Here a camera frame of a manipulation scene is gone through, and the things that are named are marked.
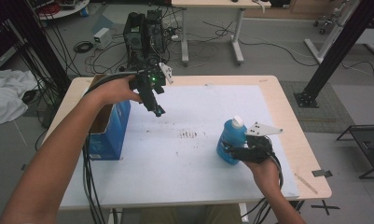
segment white table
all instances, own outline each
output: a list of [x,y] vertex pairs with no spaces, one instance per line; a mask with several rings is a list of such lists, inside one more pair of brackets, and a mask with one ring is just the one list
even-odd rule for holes
[[[312,149],[298,125],[277,78],[232,76],[173,77],[173,79],[175,85],[204,87],[206,93],[212,96],[216,96],[217,85],[254,85],[260,88],[260,98],[263,98],[261,100],[264,100],[268,114],[256,114],[253,118],[248,118],[245,111],[241,114],[247,122],[247,127],[248,123],[255,120],[270,122],[267,120],[269,116],[272,122],[269,125],[284,129],[284,133],[272,137],[273,145],[277,149],[282,148],[281,157],[285,160],[284,166],[289,167],[285,185],[291,187],[284,185],[287,191],[283,194],[289,200],[323,199],[331,195],[326,179],[323,176],[314,177],[312,174],[312,171],[320,170],[320,166],[312,154]],[[77,78],[73,81],[49,128],[49,133],[76,105],[90,83],[91,78]],[[127,208],[258,201],[262,195],[246,167],[242,164],[228,165],[215,153],[217,137],[221,133],[224,119],[233,116],[236,113],[235,110],[222,108],[229,114],[225,114],[225,117],[216,122],[218,126],[215,132],[205,133],[204,130],[207,127],[204,123],[201,127],[195,124],[193,127],[197,127],[196,130],[188,128],[187,123],[182,124],[178,121],[172,124],[173,119],[179,120],[180,115],[187,117],[188,114],[193,113],[193,110],[187,113],[186,110],[181,110],[182,106],[167,105],[167,101],[162,100],[164,99],[162,96],[166,94],[167,97],[178,97],[170,89],[157,96],[158,102],[167,110],[163,118],[155,118],[154,114],[146,112],[142,105],[132,105],[137,110],[131,113],[120,161],[94,161],[92,163],[101,205],[109,208]],[[247,101],[254,99],[248,95],[243,97]],[[221,110],[218,108],[217,100],[207,102],[207,104],[207,109]],[[148,120],[153,120],[155,124],[149,124]],[[164,126],[175,127],[171,132],[172,135],[164,134],[162,128]],[[167,146],[165,143],[168,139],[166,138],[175,139],[178,144]],[[64,195],[61,209],[89,207],[82,188],[80,163],[81,161]]]
[[[270,2],[259,2],[264,7],[270,7]],[[187,8],[189,7],[222,7],[222,8],[237,8],[237,25],[235,30],[235,35],[231,36],[231,43],[236,55],[236,60],[238,64],[244,62],[242,56],[242,51],[239,45],[239,34],[242,29],[242,16],[247,8],[261,8],[261,5],[254,3],[251,0],[239,0],[234,3],[230,0],[173,0],[172,5],[175,7],[181,7],[183,9],[183,37],[181,40],[181,50],[182,50],[182,62],[187,65],[189,62],[188,49],[187,49]]]

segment blue bottle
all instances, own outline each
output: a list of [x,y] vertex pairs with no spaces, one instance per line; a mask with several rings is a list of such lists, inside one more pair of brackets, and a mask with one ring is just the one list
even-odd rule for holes
[[244,121],[242,121],[239,116],[227,120],[224,124],[224,131],[222,132],[221,137],[219,137],[218,145],[216,146],[216,152],[219,157],[232,165],[238,163],[238,160],[232,159],[230,155],[224,151],[225,146],[223,145],[223,142],[226,142],[233,147],[244,147],[246,131],[247,128],[244,126]]

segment blue box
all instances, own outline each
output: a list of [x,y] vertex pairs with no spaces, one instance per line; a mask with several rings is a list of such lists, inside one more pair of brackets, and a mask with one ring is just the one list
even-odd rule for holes
[[90,128],[91,160],[119,160],[130,112],[130,101],[103,107]]

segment gray floor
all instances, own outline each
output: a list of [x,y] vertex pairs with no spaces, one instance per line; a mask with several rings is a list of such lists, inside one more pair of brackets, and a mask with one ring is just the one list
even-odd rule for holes
[[[120,18],[124,18],[125,14],[130,12],[128,7],[120,6],[94,5],[90,9],[91,14],[87,18],[71,15],[57,20],[60,32],[72,54],[72,47],[76,42],[92,41],[92,35],[103,26],[109,25],[121,34],[123,25],[117,18],[122,21]],[[212,19],[211,16],[212,14],[208,13],[206,21],[221,24],[222,21]],[[215,36],[217,28],[213,26],[205,25],[201,21],[189,24],[188,32],[191,38],[202,40],[197,35]],[[53,36],[53,32],[49,28],[47,30]],[[270,45],[242,46],[245,63],[237,65],[229,44],[229,35],[208,43],[192,42],[189,67],[184,67],[180,63],[179,44],[171,44],[171,60],[168,65],[173,68],[173,75],[275,75],[280,80],[309,81],[317,69],[317,66],[296,63],[289,53]],[[294,55],[300,62],[315,64],[314,58],[303,43],[305,38],[320,46],[326,35],[319,35],[318,28],[312,26],[312,21],[243,21],[242,41],[276,43],[296,51],[298,54]],[[121,42],[123,39],[117,38],[115,41]],[[113,47],[103,54],[96,64],[114,64],[124,52],[123,45]],[[76,56],[76,67],[81,74],[91,75],[86,72],[84,65],[84,60],[90,55],[91,52]],[[364,46],[355,45],[343,62],[345,65],[351,65],[362,61],[371,62],[374,66],[374,55]],[[25,70],[26,66],[18,56],[15,56],[4,68]],[[359,64],[354,69],[344,69],[340,66],[329,82],[356,124],[374,124],[374,77],[368,64]],[[37,119],[32,117],[20,117],[0,125],[0,215],[22,174],[22,166],[35,154],[35,141],[43,131]],[[312,205],[322,205],[320,200],[311,200],[304,203],[300,212],[308,223],[374,223],[374,180],[358,179],[359,175],[370,169],[369,163],[355,143],[336,142],[337,136],[330,133],[306,133],[321,167],[333,174],[327,179],[333,194],[326,199],[326,204],[337,206],[339,210],[330,209],[330,215],[327,215],[324,209],[312,208]],[[127,220],[124,223],[136,223],[138,211],[128,211],[125,217]],[[274,215],[270,214],[265,223],[275,222]],[[92,221],[90,213],[86,210],[61,211],[59,223]]]

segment white cloth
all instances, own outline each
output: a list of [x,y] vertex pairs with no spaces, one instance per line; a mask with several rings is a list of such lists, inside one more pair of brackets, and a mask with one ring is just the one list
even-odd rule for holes
[[30,71],[0,71],[0,124],[17,118],[27,110],[21,98],[36,85]]

